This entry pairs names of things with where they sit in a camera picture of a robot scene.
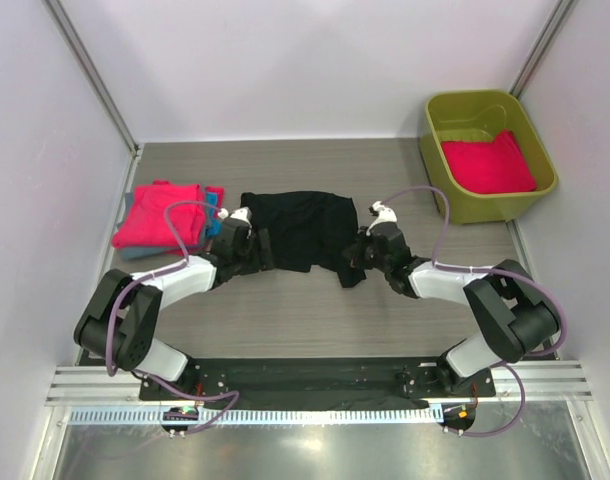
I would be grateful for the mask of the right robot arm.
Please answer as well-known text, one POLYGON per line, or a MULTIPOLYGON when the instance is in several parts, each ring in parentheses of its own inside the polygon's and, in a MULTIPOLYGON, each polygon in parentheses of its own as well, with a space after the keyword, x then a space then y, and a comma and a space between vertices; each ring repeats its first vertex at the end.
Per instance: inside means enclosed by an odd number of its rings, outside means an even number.
POLYGON ((436 360, 436 383, 447 395, 462 393, 490 367, 520 361, 555 334, 565 338, 561 308, 513 260, 494 267, 440 264, 413 254, 394 222, 361 228, 343 256, 352 267, 380 271, 400 295, 471 309, 479 332, 436 360))

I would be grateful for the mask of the black t-shirt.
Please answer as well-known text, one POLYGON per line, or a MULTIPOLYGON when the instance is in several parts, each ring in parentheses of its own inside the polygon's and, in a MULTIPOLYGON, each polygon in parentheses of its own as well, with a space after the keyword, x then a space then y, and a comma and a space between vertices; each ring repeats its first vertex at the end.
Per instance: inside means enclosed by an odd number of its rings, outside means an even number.
POLYGON ((356 240, 358 217, 351 198, 320 191, 241 194, 255 229, 266 228, 277 269, 308 273, 319 266, 337 274, 356 240))

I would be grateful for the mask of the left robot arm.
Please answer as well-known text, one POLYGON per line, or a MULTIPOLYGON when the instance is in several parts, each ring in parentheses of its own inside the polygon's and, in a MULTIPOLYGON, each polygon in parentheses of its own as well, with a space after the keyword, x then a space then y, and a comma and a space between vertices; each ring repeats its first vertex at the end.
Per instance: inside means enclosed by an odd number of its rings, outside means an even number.
POLYGON ((270 235, 241 209, 221 223, 208 251, 149 272, 104 274, 73 339, 106 361, 110 372, 144 373, 163 380, 175 398, 198 385, 190 357, 155 338, 160 312, 187 297, 209 292, 231 278, 274 268, 270 235))

